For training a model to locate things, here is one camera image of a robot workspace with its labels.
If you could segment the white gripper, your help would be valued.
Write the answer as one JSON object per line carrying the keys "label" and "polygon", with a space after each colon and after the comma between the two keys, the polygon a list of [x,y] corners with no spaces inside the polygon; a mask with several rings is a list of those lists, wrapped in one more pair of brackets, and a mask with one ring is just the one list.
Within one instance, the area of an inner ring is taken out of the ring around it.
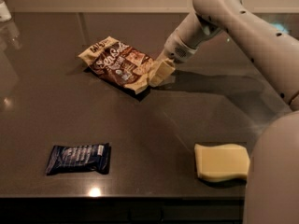
{"label": "white gripper", "polygon": [[149,85],[157,87],[174,83],[174,63],[186,63],[197,51],[194,33],[176,29],[165,41],[164,48],[149,72]]}

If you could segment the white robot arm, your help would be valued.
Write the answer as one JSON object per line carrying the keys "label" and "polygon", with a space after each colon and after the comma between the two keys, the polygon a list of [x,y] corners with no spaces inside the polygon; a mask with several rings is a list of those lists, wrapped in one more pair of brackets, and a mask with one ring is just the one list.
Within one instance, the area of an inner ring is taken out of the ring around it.
{"label": "white robot arm", "polygon": [[264,129],[251,152],[242,224],[299,224],[299,43],[252,14],[242,0],[192,0],[192,11],[167,38],[150,81],[220,32],[238,45],[291,112]]}

